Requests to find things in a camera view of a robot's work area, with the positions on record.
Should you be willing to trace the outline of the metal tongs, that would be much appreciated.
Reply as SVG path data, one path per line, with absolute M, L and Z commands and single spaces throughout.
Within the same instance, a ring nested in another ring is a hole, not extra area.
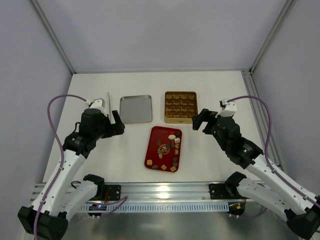
M 109 92 L 107 92 L 106 95 L 106 101 L 107 101 L 107 113 L 108 113 L 108 117 L 111 120 L 112 119 L 112 102 L 111 102 L 112 98 Z

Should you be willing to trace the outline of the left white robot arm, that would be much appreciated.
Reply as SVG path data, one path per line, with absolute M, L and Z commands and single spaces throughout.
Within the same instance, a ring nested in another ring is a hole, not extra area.
M 112 111 L 114 123 L 100 109 L 88 108 L 81 115 L 78 131 L 68 135 L 54 172 L 30 207 L 20 208 L 17 216 L 24 230 L 35 238 L 60 240 L 69 221 L 89 200 L 99 200 L 105 193 L 104 178 L 88 174 L 70 194 L 70 184 L 100 139 L 122 135 L 125 125 L 118 111 Z

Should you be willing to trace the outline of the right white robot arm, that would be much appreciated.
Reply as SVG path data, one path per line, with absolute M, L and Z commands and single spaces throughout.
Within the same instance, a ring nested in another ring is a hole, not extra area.
M 204 108 L 192 117 L 193 130 L 198 130 L 202 123 L 206 123 L 203 133 L 215 138 L 231 162 L 266 184 L 263 187 L 235 172 L 225 181 L 229 191 L 256 201 L 283 219 L 300 238 L 311 239 L 320 227 L 320 197 L 295 182 L 261 148 L 243 137 L 231 116 L 221 117 Z

